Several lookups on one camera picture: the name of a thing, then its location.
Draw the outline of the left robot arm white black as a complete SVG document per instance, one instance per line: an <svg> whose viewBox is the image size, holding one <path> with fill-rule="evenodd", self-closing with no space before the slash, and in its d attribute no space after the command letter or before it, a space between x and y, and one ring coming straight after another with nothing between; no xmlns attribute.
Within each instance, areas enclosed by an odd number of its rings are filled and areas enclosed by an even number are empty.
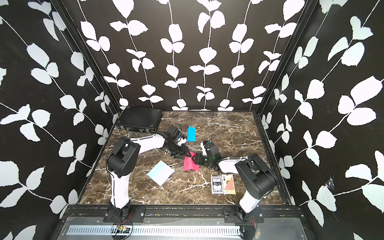
<svg viewBox="0 0 384 240"><path fill-rule="evenodd" d="M166 132L159 132L146 137L129 139L120 137L106 159L106 170L112 178L112 197L108 206L107 217L110 222L126 220L131 214L129 197L129 178L139 155L154 149L161 149L175 159L190 157L185 145L187 137L175 126Z"/></svg>

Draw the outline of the blue square paper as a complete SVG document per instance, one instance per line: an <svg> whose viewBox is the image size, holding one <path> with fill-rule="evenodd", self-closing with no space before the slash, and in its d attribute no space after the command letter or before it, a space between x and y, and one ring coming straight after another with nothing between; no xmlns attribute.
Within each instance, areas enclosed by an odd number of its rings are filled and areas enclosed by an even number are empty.
<svg viewBox="0 0 384 240"><path fill-rule="evenodd" d="M187 133L187 141L195 142L196 141L196 128L189 126Z"/></svg>

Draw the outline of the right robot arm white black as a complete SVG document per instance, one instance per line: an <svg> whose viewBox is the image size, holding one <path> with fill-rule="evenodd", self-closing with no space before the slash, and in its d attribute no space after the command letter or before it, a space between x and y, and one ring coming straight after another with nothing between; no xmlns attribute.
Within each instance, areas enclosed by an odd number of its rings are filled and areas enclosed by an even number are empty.
<svg viewBox="0 0 384 240"><path fill-rule="evenodd" d="M202 153L192 156L196 165L206 166L223 174L238 174L246 192L238 203L237 215L240 221L258 216L257 207L262 198L277 186L278 178L273 170L257 154L243 158L223 158L218 147L209 141L202 143Z"/></svg>

